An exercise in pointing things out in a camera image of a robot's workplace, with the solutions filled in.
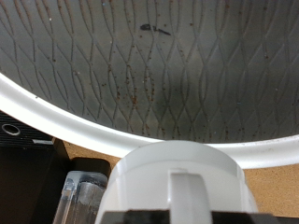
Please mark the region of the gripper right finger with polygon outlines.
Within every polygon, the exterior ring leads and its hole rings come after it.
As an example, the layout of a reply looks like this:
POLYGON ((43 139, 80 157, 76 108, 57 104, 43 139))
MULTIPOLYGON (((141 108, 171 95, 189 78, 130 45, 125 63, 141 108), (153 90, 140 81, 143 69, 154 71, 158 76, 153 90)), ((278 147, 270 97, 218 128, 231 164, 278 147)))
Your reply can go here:
POLYGON ((298 217, 276 217, 271 214, 213 212, 213 224, 299 224, 298 217))

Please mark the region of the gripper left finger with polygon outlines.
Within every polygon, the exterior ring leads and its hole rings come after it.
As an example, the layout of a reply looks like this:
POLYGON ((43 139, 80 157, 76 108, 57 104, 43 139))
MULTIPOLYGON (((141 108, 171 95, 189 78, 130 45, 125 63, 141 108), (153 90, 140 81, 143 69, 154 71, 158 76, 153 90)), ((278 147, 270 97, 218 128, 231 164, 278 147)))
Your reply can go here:
POLYGON ((170 224, 168 210, 105 212, 101 224, 170 224))

